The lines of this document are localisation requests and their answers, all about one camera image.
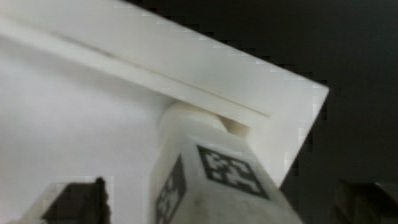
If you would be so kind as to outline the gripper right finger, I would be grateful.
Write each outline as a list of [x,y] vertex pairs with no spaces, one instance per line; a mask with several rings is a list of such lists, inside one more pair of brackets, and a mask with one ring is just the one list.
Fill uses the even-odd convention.
[[339,182],[330,224],[398,224],[398,184]]

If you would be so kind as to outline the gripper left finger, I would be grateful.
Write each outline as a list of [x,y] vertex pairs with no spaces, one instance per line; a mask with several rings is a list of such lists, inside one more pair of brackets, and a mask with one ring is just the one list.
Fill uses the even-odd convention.
[[70,183],[40,216],[44,224],[110,224],[110,206],[104,179]]

